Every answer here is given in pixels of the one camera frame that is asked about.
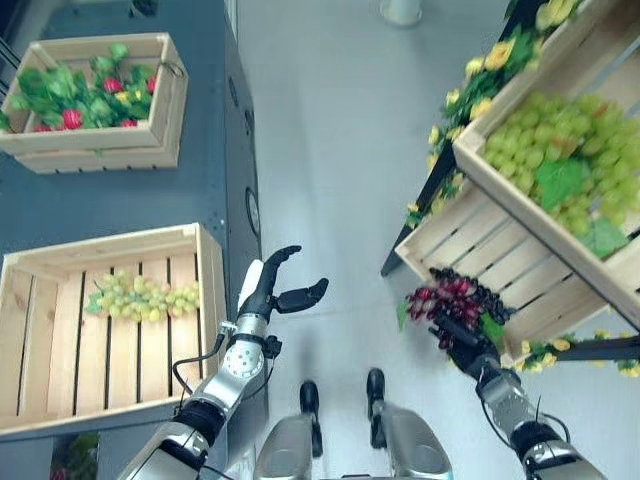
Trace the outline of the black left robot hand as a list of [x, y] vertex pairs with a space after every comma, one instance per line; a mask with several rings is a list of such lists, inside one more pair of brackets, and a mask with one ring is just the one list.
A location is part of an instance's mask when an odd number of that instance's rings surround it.
[[289, 290], [280, 295], [273, 293], [280, 265], [301, 250], [300, 245], [287, 246], [274, 252], [262, 263], [256, 286], [246, 299], [240, 301], [239, 316], [255, 314], [269, 322], [273, 310], [279, 314], [297, 313], [320, 302], [329, 286], [327, 278], [321, 278], [310, 287]]

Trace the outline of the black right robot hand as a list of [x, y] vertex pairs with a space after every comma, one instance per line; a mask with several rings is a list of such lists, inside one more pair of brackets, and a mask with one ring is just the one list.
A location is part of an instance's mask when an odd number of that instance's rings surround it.
[[446, 352], [454, 364], [466, 375], [479, 380], [482, 374], [500, 369], [500, 357], [495, 345], [481, 333], [439, 316], [433, 320], [429, 330], [439, 339], [451, 341]]

